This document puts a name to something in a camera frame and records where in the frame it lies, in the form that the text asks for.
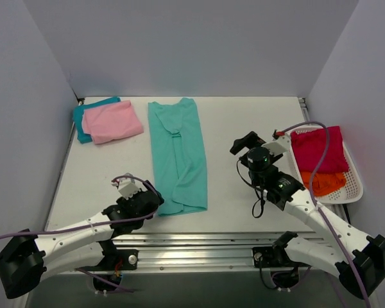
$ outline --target clothing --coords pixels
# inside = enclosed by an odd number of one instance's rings
[[[302,171],[301,177],[305,187],[309,189],[309,179],[312,172]],[[326,196],[341,187],[344,187],[347,180],[343,173],[316,173],[312,180],[312,189],[315,196]]]
[[[144,132],[130,101],[84,110],[83,131],[95,144],[131,137]]]
[[[148,104],[155,187],[161,216],[207,210],[207,161],[193,99]]]
[[[88,143],[92,141],[91,136],[83,131],[82,122],[83,122],[84,110],[106,105],[106,104],[117,103],[118,101],[120,101],[120,98],[117,96],[114,96],[112,98],[107,98],[102,101],[98,101],[97,103],[94,103],[94,104],[81,105],[74,108],[73,121],[76,125],[77,139],[80,141],[80,143]]]
[[[319,173],[348,172],[349,166],[344,156],[343,140],[339,126],[328,127],[329,150],[320,166]],[[291,145],[300,171],[314,171],[325,149],[324,129],[307,133],[291,133]]]

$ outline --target screw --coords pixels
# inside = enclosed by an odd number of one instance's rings
[[[130,263],[131,265],[134,265],[135,263],[137,263],[138,259],[135,255],[131,255],[128,257],[128,263]]]
[[[260,261],[262,258],[262,253],[261,252],[257,252],[254,254],[254,260],[256,261]]]

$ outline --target red cloth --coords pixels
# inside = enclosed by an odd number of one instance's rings
[[[328,127],[329,149],[319,173],[348,172],[349,166],[344,156],[342,135],[339,126]],[[314,171],[325,149],[325,130],[313,130],[307,133],[291,133],[294,156],[300,171]]]

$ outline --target orange cloth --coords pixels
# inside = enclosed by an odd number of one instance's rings
[[[309,178],[312,172],[301,171],[302,182],[309,189]],[[343,173],[316,173],[312,181],[312,189],[315,196],[326,196],[341,187],[344,187],[347,180]]]

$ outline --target folded pink towel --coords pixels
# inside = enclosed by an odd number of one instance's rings
[[[144,132],[130,101],[84,110],[83,131],[95,144],[122,139]]]

